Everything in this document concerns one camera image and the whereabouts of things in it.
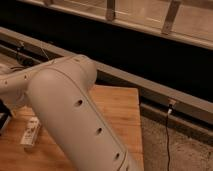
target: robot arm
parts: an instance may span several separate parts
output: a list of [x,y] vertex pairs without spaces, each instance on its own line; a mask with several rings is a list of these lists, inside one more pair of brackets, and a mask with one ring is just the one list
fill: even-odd
[[9,107],[30,104],[78,170],[139,171],[89,97],[95,79],[92,61],[78,55],[3,75],[0,93]]

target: white device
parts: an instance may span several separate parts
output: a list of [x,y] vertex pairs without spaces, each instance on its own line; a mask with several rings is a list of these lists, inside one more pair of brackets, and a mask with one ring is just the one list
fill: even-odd
[[35,145],[35,141],[41,127],[41,123],[37,117],[33,116],[27,123],[26,129],[22,136],[20,144],[24,146],[24,148],[31,148]]
[[92,102],[97,76],[83,55],[58,58],[0,75],[0,98],[12,108],[29,105],[80,171],[140,171]]

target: black cover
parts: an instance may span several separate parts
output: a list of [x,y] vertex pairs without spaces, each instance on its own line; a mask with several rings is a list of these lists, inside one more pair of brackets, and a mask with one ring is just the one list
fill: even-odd
[[213,102],[213,51],[14,0],[0,25]]

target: glass window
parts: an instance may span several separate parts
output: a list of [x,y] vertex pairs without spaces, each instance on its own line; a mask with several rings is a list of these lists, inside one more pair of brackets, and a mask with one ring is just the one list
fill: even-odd
[[213,1],[183,1],[172,31],[213,41]]

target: screw hole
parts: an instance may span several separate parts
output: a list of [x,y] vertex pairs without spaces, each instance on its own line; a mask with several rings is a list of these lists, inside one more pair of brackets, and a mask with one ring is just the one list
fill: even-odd
[[98,128],[96,131],[96,135],[99,135],[102,131],[103,131],[102,128]]
[[74,60],[75,60],[76,62],[80,62],[80,60],[79,60],[79,59],[76,59],[76,58],[75,58]]
[[117,154],[116,154],[116,156],[115,156],[115,160],[118,160],[118,159],[119,159],[119,157],[120,157],[120,154],[119,154],[119,153],[117,153]]
[[79,107],[83,104],[83,101],[82,100],[78,100],[76,103],[75,103],[75,107]]

